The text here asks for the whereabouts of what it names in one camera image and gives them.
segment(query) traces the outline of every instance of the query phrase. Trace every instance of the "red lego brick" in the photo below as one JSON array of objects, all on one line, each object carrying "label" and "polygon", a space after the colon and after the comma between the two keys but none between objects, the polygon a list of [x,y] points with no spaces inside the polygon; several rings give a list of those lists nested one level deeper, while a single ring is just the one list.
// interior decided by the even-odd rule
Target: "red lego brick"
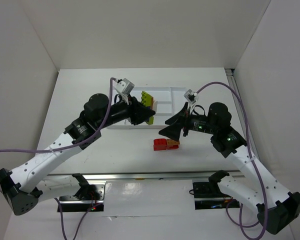
[{"label": "red lego brick", "polygon": [[165,138],[157,138],[153,140],[153,150],[161,151],[167,149],[167,140]]}]

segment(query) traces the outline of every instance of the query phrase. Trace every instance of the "white tray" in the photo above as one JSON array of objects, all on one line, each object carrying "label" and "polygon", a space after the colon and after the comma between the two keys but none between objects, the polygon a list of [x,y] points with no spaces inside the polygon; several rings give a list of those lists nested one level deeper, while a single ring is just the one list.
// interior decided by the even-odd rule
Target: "white tray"
[{"label": "white tray", "polygon": [[[167,126],[165,121],[178,113],[186,102],[185,87],[135,87],[130,94],[140,102],[142,91],[147,92],[153,96],[154,101],[157,101],[153,124],[148,125],[143,122],[139,125],[131,125],[128,120],[123,120],[109,126],[108,129],[163,129]],[[112,104],[115,103],[116,94],[116,90],[113,89]]]}]

